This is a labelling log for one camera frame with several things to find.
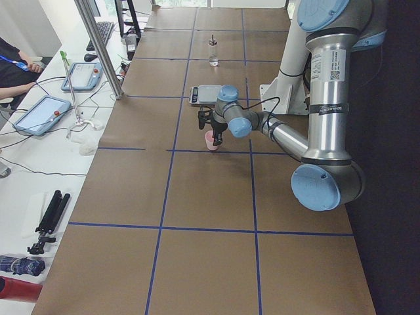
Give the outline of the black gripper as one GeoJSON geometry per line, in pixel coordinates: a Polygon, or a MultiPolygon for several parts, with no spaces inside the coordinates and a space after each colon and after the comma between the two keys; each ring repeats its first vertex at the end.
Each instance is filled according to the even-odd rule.
{"type": "Polygon", "coordinates": [[[215,117],[211,116],[212,139],[213,146],[220,146],[222,144],[222,133],[227,129],[226,123],[218,122],[215,117]]]}

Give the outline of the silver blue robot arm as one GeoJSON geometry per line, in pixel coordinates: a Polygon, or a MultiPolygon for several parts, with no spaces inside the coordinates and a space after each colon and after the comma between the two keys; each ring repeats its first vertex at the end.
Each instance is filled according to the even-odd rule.
{"type": "Polygon", "coordinates": [[[380,46],[387,1],[297,1],[278,76],[264,86],[269,109],[242,108],[238,90],[221,87],[215,107],[200,110],[214,145],[260,131],[299,160],[291,189],[306,208],[329,211],[360,197],[364,174],[345,149],[350,56],[380,46]]]}

